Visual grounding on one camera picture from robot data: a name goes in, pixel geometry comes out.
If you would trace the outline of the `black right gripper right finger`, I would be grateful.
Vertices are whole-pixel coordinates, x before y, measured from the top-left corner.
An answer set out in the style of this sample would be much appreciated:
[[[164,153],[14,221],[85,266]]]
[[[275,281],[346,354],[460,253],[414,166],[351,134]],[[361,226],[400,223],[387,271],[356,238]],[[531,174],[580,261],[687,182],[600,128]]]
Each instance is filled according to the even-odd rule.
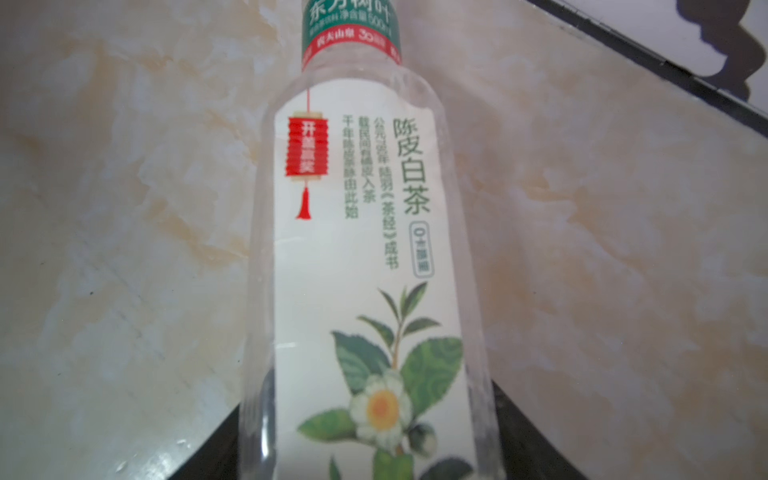
[[[587,480],[493,383],[505,472],[515,480]]]

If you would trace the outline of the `white flower label tea bottle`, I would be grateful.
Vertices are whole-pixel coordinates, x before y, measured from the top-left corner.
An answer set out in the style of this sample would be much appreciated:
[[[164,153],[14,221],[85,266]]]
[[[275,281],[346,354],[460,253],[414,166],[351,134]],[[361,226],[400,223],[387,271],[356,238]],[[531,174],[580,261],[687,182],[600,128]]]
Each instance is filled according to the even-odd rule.
[[[502,479],[445,110],[396,1],[306,1],[256,170],[243,479]]]

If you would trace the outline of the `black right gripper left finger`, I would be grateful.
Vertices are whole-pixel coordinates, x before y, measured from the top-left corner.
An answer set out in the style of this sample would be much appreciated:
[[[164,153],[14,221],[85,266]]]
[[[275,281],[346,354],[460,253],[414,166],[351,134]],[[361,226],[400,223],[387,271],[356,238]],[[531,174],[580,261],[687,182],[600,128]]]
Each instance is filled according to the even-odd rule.
[[[237,480],[239,406],[169,480]]]

